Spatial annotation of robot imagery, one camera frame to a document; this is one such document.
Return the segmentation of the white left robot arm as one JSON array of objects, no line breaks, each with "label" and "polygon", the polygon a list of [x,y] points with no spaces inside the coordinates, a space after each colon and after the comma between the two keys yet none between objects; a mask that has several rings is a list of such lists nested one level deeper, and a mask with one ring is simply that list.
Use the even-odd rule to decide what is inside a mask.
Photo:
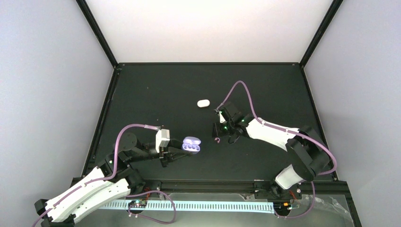
[{"label": "white left robot arm", "polygon": [[118,154],[108,155],[79,182],[59,196],[39,199],[35,209],[37,223],[43,227],[73,227],[85,216],[103,205],[129,195],[145,192],[146,182],[133,164],[157,159],[162,167],[200,151],[201,140],[185,137],[171,139],[168,130],[161,130],[156,141],[141,143],[133,133],[119,139]]}]

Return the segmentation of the purple earbud charging case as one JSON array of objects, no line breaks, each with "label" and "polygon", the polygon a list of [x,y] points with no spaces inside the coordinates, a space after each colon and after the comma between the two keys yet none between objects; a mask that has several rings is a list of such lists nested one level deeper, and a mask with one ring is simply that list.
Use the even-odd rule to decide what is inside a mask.
[{"label": "purple earbud charging case", "polygon": [[182,144],[182,149],[188,152],[191,152],[193,154],[197,154],[200,152],[201,140],[196,137],[185,137],[183,139],[183,144]]}]

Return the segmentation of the white earbud charging case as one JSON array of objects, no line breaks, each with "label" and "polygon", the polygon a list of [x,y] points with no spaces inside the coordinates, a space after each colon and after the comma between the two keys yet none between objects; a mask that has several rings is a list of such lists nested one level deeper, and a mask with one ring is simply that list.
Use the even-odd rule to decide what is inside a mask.
[{"label": "white earbud charging case", "polygon": [[205,108],[205,107],[208,107],[209,105],[210,105],[210,101],[208,99],[202,99],[197,102],[197,106],[199,108]]}]

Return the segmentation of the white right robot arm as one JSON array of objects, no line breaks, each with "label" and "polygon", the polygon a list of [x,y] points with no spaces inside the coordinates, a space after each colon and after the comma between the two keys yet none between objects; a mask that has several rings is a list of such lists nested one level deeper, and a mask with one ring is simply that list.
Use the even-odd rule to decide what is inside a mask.
[{"label": "white right robot arm", "polygon": [[269,183],[267,192],[281,199],[295,184],[311,182],[330,162],[322,140],[311,127],[288,128],[264,121],[252,114],[244,115],[227,102],[215,110],[219,121],[213,124],[213,137],[228,136],[230,144],[240,137],[272,144],[289,155],[289,165]]}]

